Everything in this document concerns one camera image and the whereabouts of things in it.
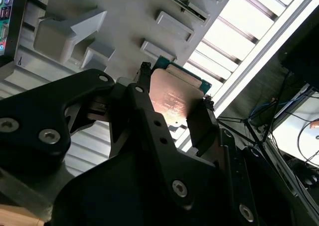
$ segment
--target black cable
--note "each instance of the black cable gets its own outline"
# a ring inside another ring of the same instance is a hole
[[[298,151],[299,151],[299,153],[302,155],[302,157],[303,157],[306,161],[308,160],[308,158],[306,158],[306,157],[303,155],[303,153],[301,152],[301,149],[300,149],[300,145],[299,145],[300,136],[301,136],[301,134],[303,133],[303,131],[305,130],[305,128],[306,128],[308,125],[310,125],[312,122],[315,122],[315,121],[318,121],[318,120],[319,120],[319,118],[308,122],[308,123],[301,129],[301,131],[299,132],[298,137],[297,137],[297,148],[298,148]],[[319,165],[314,164],[314,163],[311,162],[311,161],[308,161],[308,162],[310,162],[310,163],[312,163],[313,165],[319,167]]]
[[[307,97],[310,97],[310,98],[314,98],[314,99],[319,99],[319,97],[314,97],[314,96],[311,96],[311,95],[305,95]]]
[[[283,81],[283,84],[281,85],[279,94],[278,94],[278,96],[277,96],[277,101],[276,101],[275,110],[274,110],[274,116],[273,116],[273,118],[272,118],[272,120],[271,120],[269,126],[268,126],[267,129],[266,129],[266,132],[265,132],[265,134],[264,134],[264,137],[263,137],[262,142],[265,142],[265,141],[266,141],[266,139],[267,139],[267,137],[268,137],[268,134],[269,134],[269,131],[270,131],[270,129],[271,129],[273,123],[274,123],[275,116],[276,116],[276,112],[277,112],[278,107],[279,107],[279,101],[280,101],[281,95],[283,94],[283,91],[284,91],[284,88],[285,88],[285,85],[286,85],[286,82],[287,82],[287,79],[288,79],[289,74],[290,74],[290,71],[286,74],[285,79],[284,79],[284,81]]]
[[[318,150],[317,152],[315,152],[311,157],[309,157],[309,158],[305,161],[305,164],[308,163],[308,162],[312,163],[311,160],[312,160],[315,156],[317,156],[318,153],[319,153],[319,150]]]
[[[278,150],[278,153],[279,153],[280,157],[281,157],[284,161],[286,161],[285,158],[284,158],[284,156],[283,156],[283,155],[281,154],[281,152],[280,152],[280,149],[279,149],[278,144],[277,144],[277,140],[276,140],[276,138],[275,138],[275,136],[274,136],[274,134],[273,134],[273,125],[271,126],[271,132],[270,132],[270,133],[271,133],[271,135],[272,135],[273,142],[275,143],[275,146],[276,146],[276,148],[277,148],[277,150]],[[290,170],[293,172],[293,174],[294,174],[294,176],[295,176],[295,178],[296,178],[297,184],[298,184],[298,186],[299,186],[299,188],[300,188],[300,190],[301,190],[301,193],[304,195],[305,199],[308,201],[308,203],[311,205],[311,207],[314,209],[314,211],[317,212],[317,210],[315,209],[315,207],[312,205],[312,203],[310,203],[309,199],[306,197],[306,195],[305,195],[305,193],[304,193],[304,191],[303,191],[303,188],[301,187],[301,185],[300,185],[300,183],[299,183],[298,176],[296,175],[295,171],[294,171],[294,170],[291,168],[291,166],[289,166],[288,164],[287,164],[287,166],[288,166],[288,167],[290,168]]]
[[[301,118],[300,116],[298,116],[298,115],[295,115],[295,114],[293,114],[293,113],[290,113],[290,112],[286,112],[286,111],[284,111],[283,113],[286,113],[286,114],[290,114],[290,115],[293,115],[293,116],[295,116],[295,117],[297,117],[297,118],[299,118],[299,119],[301,119],[301,120],[304,120],[304,121],[306,121],[306,122],[312,122],[311,120],[306,120],[306,119],[304,119],[304,118]]]

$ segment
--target screw hole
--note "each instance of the screw hole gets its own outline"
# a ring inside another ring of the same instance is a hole
[[[241,165],[241,162],[240,162],[240,160],[238,159],[238,158],[234,158],[234,161],[237,163],[237,164],[239,164],[239,165]]]
[[[249,216],[250,216],[250,213],[248,212],[248,210],[247,210],[247,209],[244,209],[244,214],[245,214],[247,217],[249,217]]]
[[[144,92],[144,91],[143,91],[143,89],[142,89],[142,88],[140,88],[140,87],[138,87],[138,86],[137,86],[137,87],[135,87],[135,89],[136,89],[138,92],[141,92],[141,93],[142,93],[142,92]]]
[[[53,134],[53,133],[51,133],[51,132],[45,133],[45,134],[44,134],[44,137],[45,137],[45,138],[54,139],[54,138],[55,138],[55,134]]]
[[[243,175],[239,171],[236,171],[236,175],[241,179],[243,178]]]
[[[160,121],[157,121],[157,120],[154,120],[154,124],[157,125],[157,126],[161,126]]]
[[[99,78],[100,80],[103,80],[103,81],[109,81],[108,78],[104,75],[100,75]]]
[[[13,125],[11,122],[9,121],[4,121],[2,124],[1,124],[2,127],[8,127],[8,128],[12,128]]]
[[[167,139],[165,139],[165,138],[160,138],[159,141],[160,141],[162,144],[165,144],[165,145],[168,143]]]

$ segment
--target metal rod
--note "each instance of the metal rod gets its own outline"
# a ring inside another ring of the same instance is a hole
[[[224,124],[223,122],[221,122],[220,120],[217,120],[219,124],[221,124],[222,126],[224,126],[225,128],[229,129],[230,131],[234,132],[236,135],[240,136],[241,138],[247,140],[248,142],[255,144],[255,141],[252,141],[251,139],[249,139],[248,137],[244,136],[242,133],[238,132],[237,130],[234,130],[233,128],[231,128],[230,126]]]
[[[259,144],[260,140],[259,140],[258,136],[256,135],[253,127],[251,127],[251,125],[249,124],[248,120],[245,120],[244,124],[247,127],[247,129],[250,132],[250,134],[252,135],[252,137],[254,138],[254,140],[256,141],[256,143]]]
[[[233,119],[233,120],[241,120],[241,121],[243,121],[243,120],[244,120],[244,119],[240,119],[240,118],[235,118],[235,117],[225,117],[225,116],[219,116],[218,118]]]
[[[220,121],[227,121],[227,122],[234,122],[234,123],[241,123],[241,121],[234,121],[234,120],[225,120],[225,119],[219,119]]]

